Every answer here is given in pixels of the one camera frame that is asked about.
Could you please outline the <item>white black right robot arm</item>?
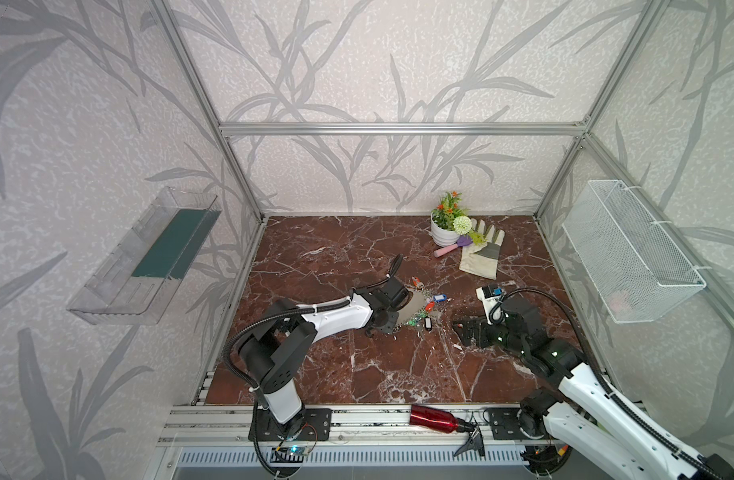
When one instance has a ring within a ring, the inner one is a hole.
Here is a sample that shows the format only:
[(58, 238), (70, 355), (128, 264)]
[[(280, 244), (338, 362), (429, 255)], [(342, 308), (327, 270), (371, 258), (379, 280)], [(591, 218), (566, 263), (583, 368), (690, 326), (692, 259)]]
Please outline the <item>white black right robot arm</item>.
[(483, 299), (485, 314), (455, 320), (466, 346), (496, 346), (546, 382), (520, 404), (529, 438), (558, 440), (614, 479), (734, 479), (718, 454), (705, 456), (614, 388), (579, 348), (551, 337), (538, 308), (516, 290)]

